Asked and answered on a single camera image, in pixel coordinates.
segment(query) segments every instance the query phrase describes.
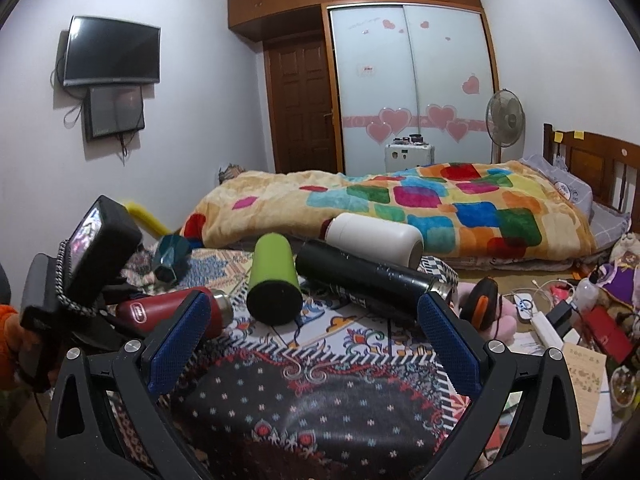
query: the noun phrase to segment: black thermos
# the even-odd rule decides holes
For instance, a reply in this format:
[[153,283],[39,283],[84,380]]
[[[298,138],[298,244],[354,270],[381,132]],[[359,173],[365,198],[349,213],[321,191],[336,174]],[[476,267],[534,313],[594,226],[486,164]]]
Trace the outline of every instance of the black thermos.
[[296,271],[383,317],[415,321],[420,297],[433,290],[449,302],[451,287],[436,277],[394,264],[372,262],[318,240],[305,242]]

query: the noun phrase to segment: white suitcase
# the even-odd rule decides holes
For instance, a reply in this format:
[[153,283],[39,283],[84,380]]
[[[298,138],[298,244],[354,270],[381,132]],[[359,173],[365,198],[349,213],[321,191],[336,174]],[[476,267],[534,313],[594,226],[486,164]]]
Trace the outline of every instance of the white suitcase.
[[387,173],[428,166],[434,160],[433,146],[430,144],[388,144],[385,147]]

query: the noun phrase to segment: yellow tube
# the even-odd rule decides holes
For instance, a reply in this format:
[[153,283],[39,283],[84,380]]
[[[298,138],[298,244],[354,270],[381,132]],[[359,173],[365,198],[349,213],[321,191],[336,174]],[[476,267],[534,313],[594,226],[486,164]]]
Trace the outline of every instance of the yellow tube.
[[162,224],[155,216],[153,216],[146,208],[135,202],[127,202],[124,205],[133,218],[139,221],[150,234],[156,238],[170,235],[172,231]]

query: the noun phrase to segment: blue gripper pad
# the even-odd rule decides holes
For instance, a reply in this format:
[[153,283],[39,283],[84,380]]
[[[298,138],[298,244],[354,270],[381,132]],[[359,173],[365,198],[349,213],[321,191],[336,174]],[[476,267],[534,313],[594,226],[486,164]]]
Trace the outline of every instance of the blue gripper pad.
[[418,324],[457,393],[476,400],[482,390],[478,360],[429,294],[418,301]]
[[147,387],[152,396],[168,394],[211,321],[211,304],[200,293],[167,334],[149,361]]

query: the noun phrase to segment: white bottle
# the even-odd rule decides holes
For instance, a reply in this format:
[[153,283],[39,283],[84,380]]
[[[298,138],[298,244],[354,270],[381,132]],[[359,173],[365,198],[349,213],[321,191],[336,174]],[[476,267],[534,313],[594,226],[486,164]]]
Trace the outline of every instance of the white bottle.
[[324,240],[361,258],[410,269],[417,269],[422,258],[418,228],[382,218],[341,213],[329,224]]
[[596,305],[598,301],[598,287],[595,283],[598,281],[598,271],[594,270],[588,278],[583,278],[575,287],[572,303],[580,312],[586,314]]

